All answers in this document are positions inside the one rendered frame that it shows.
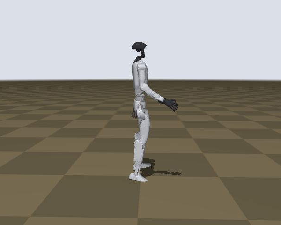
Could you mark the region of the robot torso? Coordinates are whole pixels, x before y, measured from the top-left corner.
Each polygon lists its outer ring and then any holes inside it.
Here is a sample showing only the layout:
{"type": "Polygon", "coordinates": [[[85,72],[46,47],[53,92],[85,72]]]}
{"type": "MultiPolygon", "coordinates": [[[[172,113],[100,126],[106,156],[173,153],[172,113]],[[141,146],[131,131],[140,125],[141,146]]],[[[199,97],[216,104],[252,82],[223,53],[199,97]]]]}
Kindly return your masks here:
{"type": "MultiPolygon", "coordinates": [[[[132,75],[133,75],[133,89],[135,93],[138,93],[135,97],[135,100],[133,102],[133,108],[136,111],[138,106],[143,106],[143,108],[146,108],[146,102],[144,100],[145,95],[142,94],[143,91],[140,90],[140,86],[139,86],[139,76],[138,76],[138,72],[137,72],[137,64],[138,63],[143,63],[145,64],[143,61],[139,60],[138,62],[135,62],[132,64],[132,75]]],[[[145,64],[146,65],[146,64],[145,64]]],[[[146,66],[146,80],[145,80],[145,84],[148,83],[148,68],[146,66]]]]}

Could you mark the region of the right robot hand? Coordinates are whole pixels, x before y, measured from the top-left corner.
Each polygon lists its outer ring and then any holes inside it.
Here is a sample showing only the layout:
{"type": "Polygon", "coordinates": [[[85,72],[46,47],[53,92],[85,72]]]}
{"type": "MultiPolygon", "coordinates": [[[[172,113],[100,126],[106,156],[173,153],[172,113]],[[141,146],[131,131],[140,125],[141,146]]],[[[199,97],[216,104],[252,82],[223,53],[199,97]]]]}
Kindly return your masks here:
{"type": "Polygon", "coordinates": [[[158,100],[158,102],[161,103],[161,104],[165,104],[167,107],[171,108],[174,112],[175,112],[174,108],[176,110],[178,108],[178,104],[176,103],[176,100],[174,100],[174,99],[166,99],[166,98],[164,98],[163,102],[159,101],[159,100],[158,100]]]}

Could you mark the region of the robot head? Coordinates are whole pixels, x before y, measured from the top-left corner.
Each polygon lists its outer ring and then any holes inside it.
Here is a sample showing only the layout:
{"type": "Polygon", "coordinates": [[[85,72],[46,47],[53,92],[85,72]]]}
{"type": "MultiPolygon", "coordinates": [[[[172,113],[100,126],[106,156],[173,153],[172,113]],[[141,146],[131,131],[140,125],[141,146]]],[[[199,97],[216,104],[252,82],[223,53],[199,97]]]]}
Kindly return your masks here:
{"type": "Polygon", "coordinates": [[[141,60],[142,58],[145,58],[145,53],[144,53],[144,48],[147,45],[143,42],[136,42],[132,45],[132,49],[136,49],[136,51],[140,52],[141,51],[141,56],[137,56],[134,63],[138,62],[139,60],[141,60]]]}

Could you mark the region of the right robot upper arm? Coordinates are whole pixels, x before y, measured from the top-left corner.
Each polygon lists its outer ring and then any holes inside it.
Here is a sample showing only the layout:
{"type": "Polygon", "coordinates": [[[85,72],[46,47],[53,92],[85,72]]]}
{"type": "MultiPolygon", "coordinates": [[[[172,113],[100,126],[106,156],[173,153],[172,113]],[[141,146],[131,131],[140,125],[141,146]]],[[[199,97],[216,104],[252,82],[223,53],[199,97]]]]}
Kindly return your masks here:
{"type": "Polygon", "coordinates": [[[138,63],[137,72],[138,72],[138,76],[139,76],[140,90],[144,92],[144,90],[142,89],[142,86],[145,84],[145,80],[146,80],[146,65],[143,63],[138,63]]]}

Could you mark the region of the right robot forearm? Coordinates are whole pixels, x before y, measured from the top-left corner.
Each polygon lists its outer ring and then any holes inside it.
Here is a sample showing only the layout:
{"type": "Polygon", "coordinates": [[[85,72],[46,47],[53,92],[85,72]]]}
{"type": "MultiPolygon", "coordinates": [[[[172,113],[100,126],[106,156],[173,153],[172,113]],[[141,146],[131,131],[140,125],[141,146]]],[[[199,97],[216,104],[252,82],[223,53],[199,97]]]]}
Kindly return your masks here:
{"type": "Polygon", "coordinates": [[[149,88],[149,86],[147,84],[144,84],[142,86],[142,89],[146,92],[147,96],[152,97],[155,101],[164,101],[164,98],[161,97],[159,94],[157,94],[156,92],[154,92],[151,88],[149,88]]]}

